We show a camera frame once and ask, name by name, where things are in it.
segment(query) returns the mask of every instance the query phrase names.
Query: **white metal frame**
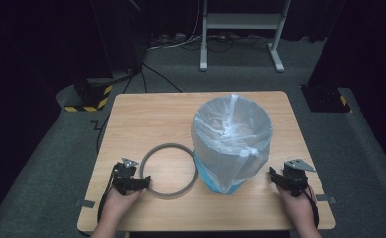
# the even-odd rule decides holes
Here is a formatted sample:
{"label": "white metal frame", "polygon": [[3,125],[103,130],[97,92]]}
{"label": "white metal frame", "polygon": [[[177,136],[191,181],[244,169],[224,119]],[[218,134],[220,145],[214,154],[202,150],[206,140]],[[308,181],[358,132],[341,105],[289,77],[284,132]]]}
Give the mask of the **white metal frame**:
{"label": "white metal frame", "polygon": [[238,14],[208,13],[207,0],[204,0],[202,19],[202,43],[199,69],[207,71],[207,30],[208,29],[273,29],[276,30],[273,43],[268,44],[270,55],[278,72],[283,72],[277,47],[286,21],[291,0],[286,0],[282,13],[279,14]]}

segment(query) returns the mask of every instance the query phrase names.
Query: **plastic bag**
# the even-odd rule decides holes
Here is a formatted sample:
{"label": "plastic bag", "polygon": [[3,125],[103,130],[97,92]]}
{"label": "plastic bag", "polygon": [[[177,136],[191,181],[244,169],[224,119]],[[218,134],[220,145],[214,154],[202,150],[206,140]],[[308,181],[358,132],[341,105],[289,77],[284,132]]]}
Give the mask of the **plastic bag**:
{"label": "plastic bag", "polygon": [[267,162],[271,120],[255,102],[232,94],[205,103],[191,135],[199,174],[214,192],[232,194]]}

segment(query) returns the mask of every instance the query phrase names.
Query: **gray floor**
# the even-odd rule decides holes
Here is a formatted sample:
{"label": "gray floor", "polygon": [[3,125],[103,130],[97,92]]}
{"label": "gray floor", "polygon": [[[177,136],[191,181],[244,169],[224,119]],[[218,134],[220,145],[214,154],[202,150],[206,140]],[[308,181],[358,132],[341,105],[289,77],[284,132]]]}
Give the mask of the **gray floor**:
{"label": "gray floor", "polygon": [[[285,72],[277,73],[265,45],[233,46],[209,52],[209,69],[199,71],[199,51],[169,48],[147,51],[145,65],[183,92],[285,91],[291,101],[324,190],[336,197],[331,208],[337,225],[323,237],[386,237],[386,156],[349,89],[340,91],[352,113],[311,113],[300,90],[306,84],[324,42],[282,40],[279,54]],[[214,50],[227,44],[211,42]],[[177,92],[155,73],[143,69],[148,93]],[[92,120],[99,126],[113,99],[128,82],[115,84],[101,112],[62,112],[27,162],[0,207],[0,237],[82,237],[77,231],[80,207],[96,160]],[[64,105],[70,92],[57,95]],[[141,74],[125,93],[145,93]]]}

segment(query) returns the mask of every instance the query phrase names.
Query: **circular ring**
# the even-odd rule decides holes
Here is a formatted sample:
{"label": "circular ring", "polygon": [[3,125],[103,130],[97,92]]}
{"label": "circular ring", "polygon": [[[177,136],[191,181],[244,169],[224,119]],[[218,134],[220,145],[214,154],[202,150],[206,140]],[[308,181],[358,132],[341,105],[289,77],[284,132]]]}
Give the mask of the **circular ring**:
{"label": "circular ring", "polygon": [[[181,144],[178,144],[178,143],[165,143],[165,144],[162,144],[162,145],[159,145],[159,146],[156,146],[155,148],[153,148],[152,150],[150,150],[146,156],[144,156],[143,160],[141,161],[141,164],[140,164],[140,168],[139,168],[139,174],[140,174],[140,179],[143,179],[143,170],[144,170],[144,165],[146,164],[146,161],[149,159],[149,157],[161,150],[161,149],[164,149],[164,148],[169,148],[169,147],[174,147],[174,148],[179,148],[181,150],[184,150],[185,152],[189,153],[190,156],[193,158],[193,152],[186,146],[184,145],[181,145]],[[197,177],[198,177],[198,169],[196,167],[196,163],[195,163],[195,160],[193,159],[193,163],[195,165],[195,173],[193,175],[193,179],[192,181],[190,181],[190,183],[184,187],[183,189],[179,190],[179,191],[176,191],[176,192],[173,192],[173,193],[160,193],[160,192],[156,192],[154,190],[152,190],[151,188],[146,188],[148,191],[152,192],[153,194],[155,195],[158,195],[158,196],[177,196],[179,194],[182,194],[184,193],[185,191],[187,191],[188,189],[190,189],[193,184],[195,183]]]}

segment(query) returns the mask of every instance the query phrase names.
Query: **wooden tabletop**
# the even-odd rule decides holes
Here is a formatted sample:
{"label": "wooden tabletop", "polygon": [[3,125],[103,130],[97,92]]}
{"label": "wooden tabletop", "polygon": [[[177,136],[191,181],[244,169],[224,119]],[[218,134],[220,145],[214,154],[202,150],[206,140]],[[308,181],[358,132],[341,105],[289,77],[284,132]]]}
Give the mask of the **wooden tabletop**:
{"label": "wooden tabletop", "polygon": [[[155,146],[179,143],[193,150],[190,129],[195,113],[207,101],[232,92],[124,94],[115,99],[100,152],[87,190],[78,229],[96,227],[97,208],[108,184],[113,166],[122,157],[141,162]],[[119,225],[124,231],[239,231],[289,230],[282,200],[270,182],[269,167],[281,173],[284,161],[303,159],[314,166],[291,105],[284,92],[237,92],[263,107],[273,124],[268,162],[259,173],[232,195],[210,191],[198,177],[186,193],[163,198],[144,191]],[[144,175],[152,178],[151,188],[171,193],[185,187],[193,178],[193,159],[186,152],[168,148],[153,154]],[[324,194],[317,173],[306,172],[315,194]],[[317,203],[319,229],[335,226],[329,204]]]}

